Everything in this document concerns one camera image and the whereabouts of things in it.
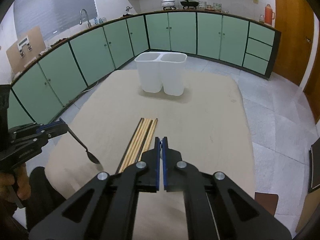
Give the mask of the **person's left hand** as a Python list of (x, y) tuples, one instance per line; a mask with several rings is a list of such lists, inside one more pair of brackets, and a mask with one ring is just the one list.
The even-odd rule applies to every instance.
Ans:
[(26, 164), (22, 164), (12, 172), (1, 172), (1, 199), (9, 202), (14, 202), (14, 197), (9, 191), (10, 186), (17, 186), (15, 190), (20, 200), (27, 200), (31, 195), (31, 187), (29, 184), (29, 177), (27, 174)]

